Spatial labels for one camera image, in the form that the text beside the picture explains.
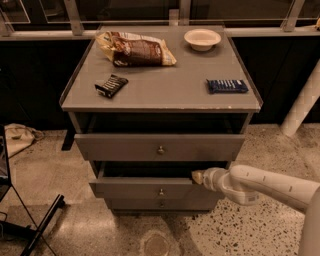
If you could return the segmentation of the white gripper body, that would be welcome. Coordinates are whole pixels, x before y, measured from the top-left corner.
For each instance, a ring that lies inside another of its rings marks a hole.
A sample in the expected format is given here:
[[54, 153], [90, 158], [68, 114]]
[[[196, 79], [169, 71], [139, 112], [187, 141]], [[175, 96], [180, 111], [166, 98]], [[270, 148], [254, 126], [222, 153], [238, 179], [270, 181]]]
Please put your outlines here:
[[203, 185], [215, 192], [225, 192], [230, 188], [229, 171], [223, 168], [209, 168], [203, 173]]

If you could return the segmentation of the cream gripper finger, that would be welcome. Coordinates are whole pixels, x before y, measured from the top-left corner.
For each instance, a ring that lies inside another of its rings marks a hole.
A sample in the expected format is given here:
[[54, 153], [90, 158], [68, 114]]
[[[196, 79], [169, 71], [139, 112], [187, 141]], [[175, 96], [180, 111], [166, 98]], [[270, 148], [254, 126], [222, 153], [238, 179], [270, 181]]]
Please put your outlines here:
[[192, 179], [195, 183], [201, 185], [203, 183], [203, 174], [202, 170], [196, 170], [191, 172]]

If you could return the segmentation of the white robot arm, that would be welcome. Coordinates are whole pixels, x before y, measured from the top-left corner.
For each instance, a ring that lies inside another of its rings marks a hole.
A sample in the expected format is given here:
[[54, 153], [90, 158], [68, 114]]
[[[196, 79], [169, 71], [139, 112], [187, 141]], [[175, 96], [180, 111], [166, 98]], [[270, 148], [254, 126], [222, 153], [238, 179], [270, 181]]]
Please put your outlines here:
[[320, 183], [274, 173], [248, 165], [229, 170], [209, 168], [192, 172], [192, 179], [207, 190], [221, 192], [243, 206], [258, 202], [262, 193], [305, 215], [298, 256], [320, 256]]

